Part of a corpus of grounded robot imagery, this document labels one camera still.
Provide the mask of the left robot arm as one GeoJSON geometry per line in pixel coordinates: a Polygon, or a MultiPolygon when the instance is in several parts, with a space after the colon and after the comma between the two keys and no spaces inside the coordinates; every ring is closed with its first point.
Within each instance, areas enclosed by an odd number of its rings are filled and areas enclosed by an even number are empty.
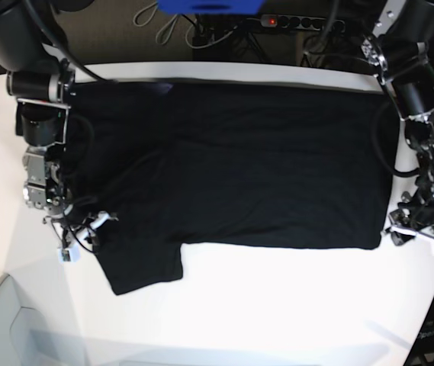
{"type": "Polygon", "coordinates": [[[428,56],[432,38],[434,1],[387,1],[375,24],[362,31],[362,53],[387,97],[373,127],[394,108],[418,162],[417,168],[402,172],[377,153],[393,176],[415,179],[415,192],[405,191],[388,215],[384,234],[396,246],[421,239],[434,248],[434,68],[428,56]]]}

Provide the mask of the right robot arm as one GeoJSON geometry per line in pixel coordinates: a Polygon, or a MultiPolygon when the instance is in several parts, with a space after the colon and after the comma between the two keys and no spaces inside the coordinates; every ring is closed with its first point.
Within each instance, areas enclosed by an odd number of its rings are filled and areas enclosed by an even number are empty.
{"type": "Polygon", "coordinates": [[[22,158],[26,205],[46,214],[43,221],[59,240],[62,261],[73,261],[80,248],[97,253],[96,230],[113,215],[101,210],[79,216],[79,208],[94,199],[73,196],[69,180],[79,167],[66,170],[61,158],[69,122],[79,123],[86,134],[78,165],[85,162],[95,139],[91,122],[73,113],[69,103],[76,70],[95,81],[103,78],[71,54],[49,1],[0,1],[0,66],[7,72],[7,93],[17,102],[15,133],[27,143],[22,158]]]}

